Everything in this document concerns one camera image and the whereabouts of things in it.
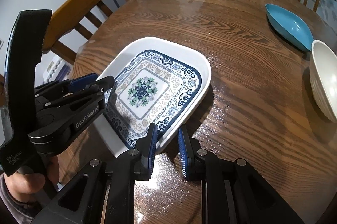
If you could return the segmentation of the person's left hand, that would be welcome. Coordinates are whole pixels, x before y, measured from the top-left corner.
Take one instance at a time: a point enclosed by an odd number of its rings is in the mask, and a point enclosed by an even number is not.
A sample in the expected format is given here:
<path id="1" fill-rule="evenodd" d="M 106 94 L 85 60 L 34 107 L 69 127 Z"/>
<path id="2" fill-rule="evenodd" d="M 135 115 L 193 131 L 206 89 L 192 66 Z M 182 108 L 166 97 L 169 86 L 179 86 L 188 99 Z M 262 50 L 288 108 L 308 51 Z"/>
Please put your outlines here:
<path id="1" fill-rule="evenodd" d="M 59 181 L 58 157 L 50 157 L 47 164 L 47 177 L 54 186 Z M 42 174 L 20 174 L 15 172 L 11 176 L 4 175 L 5 185 L 10 195 L 18 202 L 34 202 L 34 194 L 43 189 L 46 178 Z"/>

